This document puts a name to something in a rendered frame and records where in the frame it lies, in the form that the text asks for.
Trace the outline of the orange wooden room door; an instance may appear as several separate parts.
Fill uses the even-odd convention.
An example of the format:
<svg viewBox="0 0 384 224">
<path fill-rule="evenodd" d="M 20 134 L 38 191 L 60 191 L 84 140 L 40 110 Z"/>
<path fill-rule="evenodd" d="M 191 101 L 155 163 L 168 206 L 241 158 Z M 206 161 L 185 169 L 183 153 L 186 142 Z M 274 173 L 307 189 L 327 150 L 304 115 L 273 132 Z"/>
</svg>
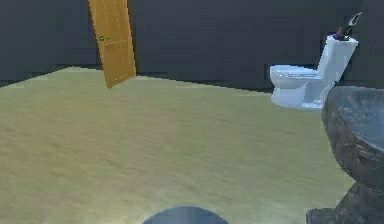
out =
<svg viewBox="0 0 384 224">
<path fill-rule="evenodd" d="M 128 0 L 88 0 L 88 5 L 105 83 L 110 89 L 137 75 Z"/>
</svg>

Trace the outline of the grey round object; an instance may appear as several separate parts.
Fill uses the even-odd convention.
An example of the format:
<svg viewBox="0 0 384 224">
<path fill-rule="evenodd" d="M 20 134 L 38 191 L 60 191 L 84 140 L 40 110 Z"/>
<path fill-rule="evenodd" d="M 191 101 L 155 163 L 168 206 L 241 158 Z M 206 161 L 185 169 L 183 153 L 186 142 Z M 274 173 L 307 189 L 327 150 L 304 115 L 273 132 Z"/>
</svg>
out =
<svg viewBox="0 0 384 224">
<path fill-rule="evenodd" d="M 177 206 L 157 212 L 142 224 L 229 224 L 229 222 L 201 207 Z"/>
</svg>

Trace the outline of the white toilet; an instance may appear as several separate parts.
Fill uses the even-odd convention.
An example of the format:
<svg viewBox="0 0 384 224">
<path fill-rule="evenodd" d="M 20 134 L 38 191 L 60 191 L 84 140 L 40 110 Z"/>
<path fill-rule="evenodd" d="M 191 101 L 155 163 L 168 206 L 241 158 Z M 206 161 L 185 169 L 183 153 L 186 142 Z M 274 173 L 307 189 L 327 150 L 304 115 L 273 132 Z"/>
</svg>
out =
<svg viewBox="0 0 384 224">
<path fill-rule="evenodd" d="M 282 107 L 321 110 L 330 89 L 340 81 L 359 41 L 347 36 L 326 38 L 316 69 L 295 65 L 272 65 L 269 76 L 274 85 L 271 101 Z"/>
</svg>

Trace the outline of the dark spray bottle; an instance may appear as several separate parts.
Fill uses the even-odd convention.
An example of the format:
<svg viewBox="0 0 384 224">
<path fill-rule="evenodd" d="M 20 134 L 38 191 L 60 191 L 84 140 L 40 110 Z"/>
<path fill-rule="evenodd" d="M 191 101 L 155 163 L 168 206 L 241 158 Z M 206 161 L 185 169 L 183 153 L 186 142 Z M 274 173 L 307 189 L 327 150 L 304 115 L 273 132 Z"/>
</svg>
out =
<svg viewBox="0 0 384 224">
<path fill-rule="evenodd" d="M 360 17 L 362 16 L 362 12 L 356 13 L 348 22 L 347 27 L 344 30 L 344 35 L 349 36 L 352 33 L 352 30 L 358 23 Z"/>
</svg>

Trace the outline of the dark stone pedestal sink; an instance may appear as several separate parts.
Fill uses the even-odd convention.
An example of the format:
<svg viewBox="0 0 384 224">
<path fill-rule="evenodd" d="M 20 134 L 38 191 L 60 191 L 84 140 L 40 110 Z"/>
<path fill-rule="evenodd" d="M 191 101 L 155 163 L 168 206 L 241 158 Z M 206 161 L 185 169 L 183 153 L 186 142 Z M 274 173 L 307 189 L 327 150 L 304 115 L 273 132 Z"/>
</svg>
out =
<svg viewBox="0 0 384 224">
<path fill-rule="evenodd" d="M 384 89 L 336 86 L 322 122 L 334 158 L 354 184 L 334 208 L 314 208 L 306 224 L 384 224 Z"/>
</svg>

